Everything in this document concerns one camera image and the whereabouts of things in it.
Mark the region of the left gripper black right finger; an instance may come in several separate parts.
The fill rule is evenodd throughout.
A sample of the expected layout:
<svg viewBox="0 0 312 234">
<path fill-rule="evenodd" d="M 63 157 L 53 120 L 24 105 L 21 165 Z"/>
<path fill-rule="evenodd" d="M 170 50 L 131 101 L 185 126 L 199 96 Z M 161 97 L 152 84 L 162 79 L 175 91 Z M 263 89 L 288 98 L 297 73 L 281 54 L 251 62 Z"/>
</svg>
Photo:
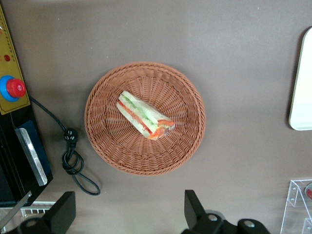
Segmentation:
<svg viewBox="0 0 312 234">
<path fill-rule="evenodd" d="M 194 190 L 185 190 L 184 215 L 189 231 L 221 231 L 223 228 L 219 213 L 205 210 Z"/>
</svg>

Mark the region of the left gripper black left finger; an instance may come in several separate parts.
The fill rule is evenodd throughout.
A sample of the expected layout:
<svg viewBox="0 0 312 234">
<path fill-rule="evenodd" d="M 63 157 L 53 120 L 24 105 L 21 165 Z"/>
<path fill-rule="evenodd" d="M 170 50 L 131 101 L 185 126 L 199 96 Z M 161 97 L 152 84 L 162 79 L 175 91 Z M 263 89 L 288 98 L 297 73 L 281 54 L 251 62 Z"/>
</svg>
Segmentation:
<svg viewBox="0 0 312 234">
<path fill-rule="evenodd" d="M 65 192 L 42 218 L 52 234 L 65 234 L 76 218 L 75 192 Z"/>
</svg>

